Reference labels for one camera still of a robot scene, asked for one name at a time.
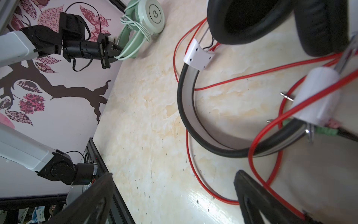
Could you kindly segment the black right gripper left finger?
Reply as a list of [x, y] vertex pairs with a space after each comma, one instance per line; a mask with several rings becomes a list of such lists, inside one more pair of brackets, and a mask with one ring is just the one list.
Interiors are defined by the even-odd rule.
[[104, 224], [110, 211], [114, 190], [115, 183], [112, 174], [105, 173], [48, 223]]

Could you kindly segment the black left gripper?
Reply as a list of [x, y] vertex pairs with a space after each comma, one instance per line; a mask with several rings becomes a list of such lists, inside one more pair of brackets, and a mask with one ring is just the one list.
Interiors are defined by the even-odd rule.
[[100, 33], [97, 39], [99, 56], [103, 69], [109, 69], [111, 63], [118, 61], [116, 57], [119, 56], [123, 50], [123, 47], [110, 41], [109, 36], [110, 34]]

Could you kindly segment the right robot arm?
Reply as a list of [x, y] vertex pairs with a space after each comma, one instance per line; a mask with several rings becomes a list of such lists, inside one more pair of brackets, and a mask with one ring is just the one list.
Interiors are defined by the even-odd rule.
[[[1, 157], [16, 162], [50, 181], [67, 185], [86, 185], [94, 178], [96, 167], [90, 163], [74, 164], [64, 152], [54, 150], [2, 124]], [[308, 216], [297, 215], [283, 199], [269, 193], [245, 171], [235, 177], [238, 203], [246, 224], [262, 223], [265, 216], [272, 224], [307, 224]]]

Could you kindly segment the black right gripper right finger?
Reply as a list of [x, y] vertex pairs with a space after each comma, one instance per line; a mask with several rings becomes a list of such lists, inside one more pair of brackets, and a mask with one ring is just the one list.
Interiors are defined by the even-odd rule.
[[246, 224], [263, 224], [263, 217], [271, 224], [307, 223], [284, 207], [245, 171], [237, 172], [234, 186]]

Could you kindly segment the mint green over-ear headphones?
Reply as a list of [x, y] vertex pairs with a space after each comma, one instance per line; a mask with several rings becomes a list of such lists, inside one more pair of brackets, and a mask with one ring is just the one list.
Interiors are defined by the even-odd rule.
[[156, 0], [130, 1], [120, 18], [124, 25], [116, 44], [123, 47], [118, 61], [136, 58], [145, 42], [150, 42], [153, 35], [161, 33], [165, 27], [165, 15]]

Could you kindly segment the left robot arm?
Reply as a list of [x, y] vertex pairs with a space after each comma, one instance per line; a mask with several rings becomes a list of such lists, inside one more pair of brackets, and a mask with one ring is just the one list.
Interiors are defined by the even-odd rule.
[[110, 41], [108, 33], [99, 33], [97, 41], [85, 38], [90, 29], [78, 15], [60, 13], [59, 28], [55, 32], [43, 25], [21, 28], [1, 36], [1, 67], [25, 60], [62, 55], [76, 66], [76, 59], [99, 60], [109, 69], [124, 48]]

